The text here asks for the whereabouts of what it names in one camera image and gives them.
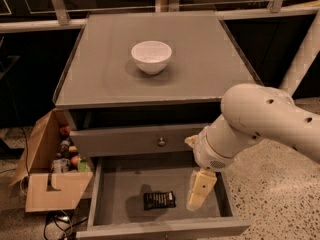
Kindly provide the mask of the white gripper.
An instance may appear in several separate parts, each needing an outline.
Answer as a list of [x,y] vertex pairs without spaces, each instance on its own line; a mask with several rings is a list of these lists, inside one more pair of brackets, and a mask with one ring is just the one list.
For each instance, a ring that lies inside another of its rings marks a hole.
[[186,201],[186,208],[189,211],[196,211],[203,205],[217,182],[215,172],[223,171],[234,162],[233,158],[221,156],[209,145],[207,132],[208,126],[197,136],[192,135],[184,140],[189,147],[193,148],[194,160],[201,167],[199,171],[193,171],[190,177]]

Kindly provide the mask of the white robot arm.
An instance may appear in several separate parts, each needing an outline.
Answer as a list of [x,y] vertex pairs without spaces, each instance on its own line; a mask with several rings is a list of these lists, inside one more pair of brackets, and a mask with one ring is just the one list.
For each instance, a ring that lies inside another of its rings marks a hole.
[[222,114],[185,139],[200,166],[190,178],[186,208],[199,209],[217,182],[216,174],[241,151],[271,139],[320,161],[320,115],[297,107],[292,95],[320,50],[320,13],[308,29],[279,88],[239,84],[221,100]]

